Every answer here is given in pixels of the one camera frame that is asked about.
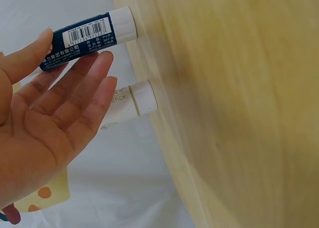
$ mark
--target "wooden table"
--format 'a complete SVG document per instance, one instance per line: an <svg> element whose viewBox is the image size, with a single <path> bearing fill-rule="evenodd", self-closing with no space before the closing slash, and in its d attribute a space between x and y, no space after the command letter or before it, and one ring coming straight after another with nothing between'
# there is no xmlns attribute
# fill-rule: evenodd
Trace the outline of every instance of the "wooden table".
<svg viewBox="0 0 319 228"><path fill-rule="evenodd" d="M319 0L114 0L198 228L319 227Z"/></svg>

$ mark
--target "white cap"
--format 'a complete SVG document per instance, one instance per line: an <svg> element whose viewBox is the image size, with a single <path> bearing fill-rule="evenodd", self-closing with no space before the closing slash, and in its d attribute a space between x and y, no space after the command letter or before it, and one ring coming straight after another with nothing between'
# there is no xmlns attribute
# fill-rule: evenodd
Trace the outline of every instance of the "white cap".
<svg viewBox="0 0 319 228"><path fill-rule="evenodd" d="M152 86L148 80L138 82L130 87L133 99L139 109L140 116L158 110L158 104Z"/></svg>
<svg viewBox="0 0 319 228"><path fill-rule="evenodd" d="M109 12L117 43L124 43L137 38L131 9L122 7Z"/></svg>

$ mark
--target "white fabric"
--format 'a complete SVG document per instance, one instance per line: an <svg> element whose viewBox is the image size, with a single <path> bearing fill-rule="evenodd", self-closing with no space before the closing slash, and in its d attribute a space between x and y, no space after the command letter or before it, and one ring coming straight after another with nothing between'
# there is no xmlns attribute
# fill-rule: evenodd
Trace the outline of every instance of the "white fabric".
<svg viewBox="0 0 319 228"><path fill-rule="evenodd" d="M14 52L47 27L112 10L111 0L0 0L0 51ZM136 79L124 45L110 49L118 88ZM17 228L192 228L148 117L100 132L68 168L71 198L23 213ZM0 222L0 228L12 227Z"/></svg>

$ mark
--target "glue stick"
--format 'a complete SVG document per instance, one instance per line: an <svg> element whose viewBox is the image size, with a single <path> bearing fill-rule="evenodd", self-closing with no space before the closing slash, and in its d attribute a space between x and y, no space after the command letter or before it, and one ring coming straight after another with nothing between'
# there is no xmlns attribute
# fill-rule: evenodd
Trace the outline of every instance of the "glue stick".
<svg viewBox="0 0 319 228"><path fill-rule="evenodd" d="M80 21L53 33L51 52L29 76L136 38L134 18L128 6Z"/></svg>
<svg viewBox="0 0 319 228"><path fill-rule="evenodd" d="M148 80L115 91L99 130L156 111L158 105Z"/></svg>

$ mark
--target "barcode label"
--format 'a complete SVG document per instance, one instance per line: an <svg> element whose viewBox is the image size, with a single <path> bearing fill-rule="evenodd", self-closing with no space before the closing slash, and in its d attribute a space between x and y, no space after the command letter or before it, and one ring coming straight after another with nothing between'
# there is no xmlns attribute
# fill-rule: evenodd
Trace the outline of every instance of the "barcode label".
<svg viewBox="0 0 319 228"><path fill-rule="evenodd" d="M76 27L62 34L65 48L85 42L95 37L111 33L111 26L107 17Z"/></svg>

